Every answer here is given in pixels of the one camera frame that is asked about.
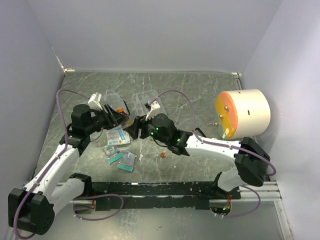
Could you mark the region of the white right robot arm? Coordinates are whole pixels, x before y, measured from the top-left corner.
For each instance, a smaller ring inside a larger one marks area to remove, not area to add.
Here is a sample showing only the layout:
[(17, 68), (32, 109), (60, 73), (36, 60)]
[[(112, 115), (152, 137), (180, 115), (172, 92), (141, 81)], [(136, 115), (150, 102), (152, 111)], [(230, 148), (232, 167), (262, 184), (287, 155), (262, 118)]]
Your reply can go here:
[(270, 157), (250, 137), (223, 141), (198, 136), (177, 128), (163, 113), (152, 119), (137, 116), (124, 130), (134, 140), (150, 137), (178, 156), (214, 157), (232, 163), (230, 170), (218, 173), (213, 181), (212, 193), (218, 199), (223, 199), (241, 185), (261, 187), (265, 182)]

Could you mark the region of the brown syrup bottle orange cap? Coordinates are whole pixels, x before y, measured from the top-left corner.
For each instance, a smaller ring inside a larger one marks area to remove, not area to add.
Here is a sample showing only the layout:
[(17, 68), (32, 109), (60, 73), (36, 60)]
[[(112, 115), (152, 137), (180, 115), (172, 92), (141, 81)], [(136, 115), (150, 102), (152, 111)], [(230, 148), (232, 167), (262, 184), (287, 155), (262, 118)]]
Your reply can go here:
[(116, 111), (121, 114), (125, 112), (123, 107), (117, 108)]

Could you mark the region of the clear divider tray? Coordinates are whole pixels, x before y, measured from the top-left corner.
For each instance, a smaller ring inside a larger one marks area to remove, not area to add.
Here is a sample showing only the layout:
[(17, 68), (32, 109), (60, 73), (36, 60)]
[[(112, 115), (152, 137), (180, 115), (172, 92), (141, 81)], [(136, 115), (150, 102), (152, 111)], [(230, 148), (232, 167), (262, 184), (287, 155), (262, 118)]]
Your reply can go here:
[[(151, 101), (153, 101), (158, 95), (159, 93), (154, 89), (143, 91), (140, 93), (135, 93), (132, 96), (133, 109), (130, 114), (130, 119), (134, 120), (135, 117), (146, 117), (147, 113), (149, 112), (149, 110), (146, 108), (146, 104), (151, 103)], [(160, 97), (157, 98), (155, 101), (157, 101), (161, 107), (160, 113), (166, 115), (167, 112), (164, 108), (164, 105)]]

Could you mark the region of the aluminium frame rail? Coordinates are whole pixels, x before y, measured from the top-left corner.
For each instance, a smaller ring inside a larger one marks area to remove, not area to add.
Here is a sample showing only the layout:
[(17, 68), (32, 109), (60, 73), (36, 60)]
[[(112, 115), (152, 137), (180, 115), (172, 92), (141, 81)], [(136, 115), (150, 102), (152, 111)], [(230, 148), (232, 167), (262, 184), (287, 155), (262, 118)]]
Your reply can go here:
[(185, 182), (93, 182), (76, 183), (75, 180), (59, 182), (53, 190), (41, 190), (48, 198), (70, 194), (76, 190), (80, 196), (93, 196), (94, 194), (118, 194), (126, 197), (182, 197), (192, 196), (208, 200), (226, 200), (231, 196), (233, 200), (255, 201), (260, 197), (262, 201), (281, 201), (280, 190), (275, 181), (267, 181), (262, 187), (250, 185), (239, 186), (225, 192), (214, 187), (211, 181), (185, 181)]

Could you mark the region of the clear plastic medicine box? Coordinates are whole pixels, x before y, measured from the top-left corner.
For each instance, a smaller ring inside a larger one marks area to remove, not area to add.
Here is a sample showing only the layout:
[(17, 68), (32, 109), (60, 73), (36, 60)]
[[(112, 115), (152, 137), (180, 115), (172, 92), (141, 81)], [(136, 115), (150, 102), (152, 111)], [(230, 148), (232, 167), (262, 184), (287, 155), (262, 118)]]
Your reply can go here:
[[(107, 104), (114, 106), (114, 107), (126, 107), (127, 108), (125, 101), (122, 99), (122, 97), (118, 93), (115, 93), (115, 92), (111, 92), (111, 93), (106, 94), (105, 96), (102, 96), (100, 103), (106, 112), (107, 112)], [(123, 126), (121, 125), (121, 126), (115, 127), (113, 125), (112, 129), (121, 129)]]

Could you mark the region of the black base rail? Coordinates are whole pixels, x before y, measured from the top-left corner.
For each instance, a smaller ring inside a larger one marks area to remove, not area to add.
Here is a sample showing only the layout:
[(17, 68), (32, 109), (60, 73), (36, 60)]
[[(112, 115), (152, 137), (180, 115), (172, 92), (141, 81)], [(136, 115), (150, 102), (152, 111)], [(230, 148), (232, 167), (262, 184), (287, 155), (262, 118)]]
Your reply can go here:
[[(69, 178), (81, 180), (89, 185), (93, 183), (90, 176), (81, 173), (74, 173)], [(211, 182), (213, 182), (214, 187), (218, 188), (217, 180)], [(214, 200), (200, 199), (197, 196), (120, 196), (123, 198), (124, 202), (123, 209), (195, 208), (197, 210), (208, 210), (210, 208), (210, 200)]]

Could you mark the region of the clear bandage bag teal header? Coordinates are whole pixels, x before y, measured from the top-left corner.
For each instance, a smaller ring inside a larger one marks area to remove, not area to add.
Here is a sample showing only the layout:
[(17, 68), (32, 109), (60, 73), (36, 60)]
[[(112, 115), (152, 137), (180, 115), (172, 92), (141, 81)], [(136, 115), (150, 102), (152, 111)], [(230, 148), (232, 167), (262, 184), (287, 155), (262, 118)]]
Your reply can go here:
[(132, 172), (137, 155), (129, 150), (124, 150), (122, 153), (123, 157), (120, 158), (119, 163), (117, 164), (117, 168), (124, 171)]

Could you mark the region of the white gauze dressing packet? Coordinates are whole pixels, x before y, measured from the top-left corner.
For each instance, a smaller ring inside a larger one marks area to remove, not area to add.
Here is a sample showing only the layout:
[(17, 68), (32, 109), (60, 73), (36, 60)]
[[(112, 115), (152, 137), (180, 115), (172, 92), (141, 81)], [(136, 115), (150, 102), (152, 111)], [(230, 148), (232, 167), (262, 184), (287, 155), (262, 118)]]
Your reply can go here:
[(106, 137), (107, 144), (110, 146), (128, 145), (131, 143), (130, 135), (121, 128), (108, 130)]

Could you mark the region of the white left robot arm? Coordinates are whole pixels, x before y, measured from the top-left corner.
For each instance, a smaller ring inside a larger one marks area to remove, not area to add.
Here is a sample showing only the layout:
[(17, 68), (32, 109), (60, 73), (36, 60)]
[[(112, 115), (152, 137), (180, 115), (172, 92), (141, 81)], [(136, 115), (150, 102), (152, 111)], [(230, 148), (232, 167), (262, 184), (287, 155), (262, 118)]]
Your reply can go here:
[(76, 105), (70, 124), (64, 124), (64, 135), (54, 154), (42, 170), (23, 188), (14, 188), (8, 195), (8, 225), (20, 239), (19, 230), (32, 235), (44, 235), (55, 216), (74, 199), (93, 196), (92, 178), (82, 173), (72, 174), (58, 186), (71, 163), (77, 160), (91, 143), (91, 135), (124, 125), (128, 114), (112, 109), (92, 109), (87, 104)]

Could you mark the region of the round pastel drawer cabinet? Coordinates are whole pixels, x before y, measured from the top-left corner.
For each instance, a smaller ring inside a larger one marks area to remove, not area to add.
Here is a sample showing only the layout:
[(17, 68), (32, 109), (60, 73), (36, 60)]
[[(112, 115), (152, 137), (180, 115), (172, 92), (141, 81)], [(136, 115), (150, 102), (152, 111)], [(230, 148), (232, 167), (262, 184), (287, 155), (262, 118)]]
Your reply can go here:
[(214, 102), (222, 138), (241, 139), (261, 135), (271, 121), (271, 110), (258, 89), (222, 91)]

